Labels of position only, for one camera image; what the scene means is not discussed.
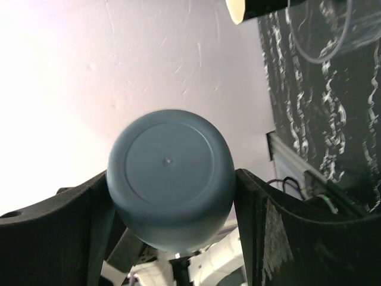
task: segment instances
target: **black marble countertop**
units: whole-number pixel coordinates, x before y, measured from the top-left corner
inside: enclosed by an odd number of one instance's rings
[[[277,135],[369,211],[381,204],[379,41],[323,64],[295,47],[287,10],[258,20]]]

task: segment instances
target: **gray cup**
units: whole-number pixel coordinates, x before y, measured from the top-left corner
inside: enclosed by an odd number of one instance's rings
[[[149,113],[117,138],[107,184],[126,226],[147,244],[184,253],[224,224],[235,195],[232,156],[221,133],[182,110]]]

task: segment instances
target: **marbled surface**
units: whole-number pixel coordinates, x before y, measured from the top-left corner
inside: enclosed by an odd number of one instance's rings
[[[287,10],[259,20],[277,135],[369,211],[381,203],[381,50],[373,42],[323,64],[305,60]]]

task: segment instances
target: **transparent plastic container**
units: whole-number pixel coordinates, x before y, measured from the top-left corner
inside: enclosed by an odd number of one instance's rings
[[[381,38],[381,0],[288,0],[287,17],[297,49],[312,63]]]

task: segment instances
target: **white wall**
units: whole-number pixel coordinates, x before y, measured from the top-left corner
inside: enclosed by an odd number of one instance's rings
[[[106,167],[120,131],[161,108],[211,121],[236,167],[273,177],[255,21],[220,0],[0,3],[0,213]]]

